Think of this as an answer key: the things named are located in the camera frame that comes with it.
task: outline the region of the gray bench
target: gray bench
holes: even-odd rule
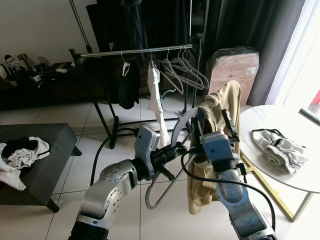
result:
[[[39,159],[29,168],[23,168],[20,179],[26,186],[16,190],[0,182],[0,205],[47,206],[54,213],[59,207],[51,199],[70,155],[80,156],[77,138],[66,123],[0,125],[0,142],[21,137],[39,137],[51,146],[49,156]]]

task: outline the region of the cardboard box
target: cardboard box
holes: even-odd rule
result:
[[[208,60],[207,77],[209,89],[207,94],[217,92],[231,80],[241,86],[240,105],[246,105],[251,88],[259,68],[259,52],[251,47],[239,46],[220,49]]]

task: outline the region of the round table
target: round table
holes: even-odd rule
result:
[[[279,130],[286,138],[306,146],[310,161],[303,163],[296,173],[284,174],[268,162],[266,154],[253,141],[252,130],[255,129]],[[258,178],[262,178],[261,182],[285,214],[292,221],[297,220],[312,194],[320,193],[320,127],[286,106],[262,105],[241,113],[239,137],[242,159],[253,167]],[[282,184],[307,192],[296,214],[289,211],[256,168]]]

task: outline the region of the cable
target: cable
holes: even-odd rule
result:
[[[129,127],[124,127],[124,128],[121,128],[121,129],[118,129],[116,131],[115,134],[121,132],[121,131],[132,131],[132,132],[135,132],[136,129],[132,129],[132,128],[129,128]],[[100,145],[98,151],[96,152],[95,154],[95,158],[94,158],[94,162],[93,162],[93,166],[92,166],[92,173],[91,173],[91,180],[90,180],[90,187],[94,184],[94,181],[95,181],[95,174],[96,174],[96,167],[97,167],[97,162],[98,162],[98,158],[99,158],[99,154],[102,150],[102,148],[104,147],[104,145],[106,145],[106,143],[110,140],[110,137],[107,137]]]
[[[204,181],[204,182],[212,182],[212,183],[223,183],[223,184],[238,184],[244,187],[247,187],[249,189],[255,190],[256,192],[260,193],[265,200],[267,201],[267,203],[269,204],[270,207],[270,211],[271,211],[271,219],[272,219],[272,228],[274,231],[276,231],[276,214],[275,214],[275,210],[274,210],[274,206],[272,205],[269,197],[260,189],[251,186],[247,183],[241,182],[241,181],[234,181],[234,180],[221,180],[221,179],[216,179],[216,178],[205,178],[205,177],[200,177],[200,176],[196,176],[193,175],[191,172],[189,172],[186,167],[185,167],[185,163],[184,163],[184,157],[185,155],[192,153],[191,151],[192,149],[190,149],[189,151],[186,151],[182,156],[181,156],[181,166],[182,169],[184,170],[184,172],[191,178],[199,180],[199,181]]]

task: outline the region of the dark curtain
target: dark curtain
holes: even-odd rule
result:
[[[305,0],[211,0],[202,63],[223,48],[251,46],[260,66],[247,101],[266,103]]]

